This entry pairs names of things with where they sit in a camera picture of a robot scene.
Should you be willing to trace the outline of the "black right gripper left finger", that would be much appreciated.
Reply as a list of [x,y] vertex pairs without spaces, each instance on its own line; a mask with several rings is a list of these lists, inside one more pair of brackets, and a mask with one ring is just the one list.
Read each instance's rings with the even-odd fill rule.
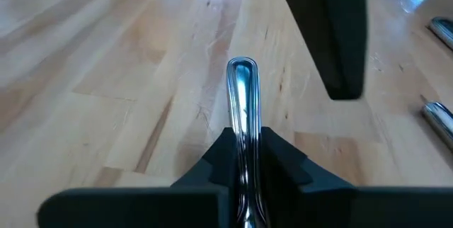
[[233,227],[236,135],[223,129],[201,159],[168,187],[76,188],[46,199],[39,227]]

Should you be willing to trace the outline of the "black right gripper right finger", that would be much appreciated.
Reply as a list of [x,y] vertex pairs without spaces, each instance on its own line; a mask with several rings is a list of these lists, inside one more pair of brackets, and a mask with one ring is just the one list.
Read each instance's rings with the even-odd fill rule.
[[261,130],[272,227],[452,228],[452,189],[354,186],[269,127]]

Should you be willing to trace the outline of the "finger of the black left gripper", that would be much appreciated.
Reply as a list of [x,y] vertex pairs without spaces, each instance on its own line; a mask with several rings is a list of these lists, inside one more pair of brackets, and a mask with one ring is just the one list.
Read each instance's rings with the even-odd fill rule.
[[362,96],[367,54],[366,0],[286,0],[333,100]]

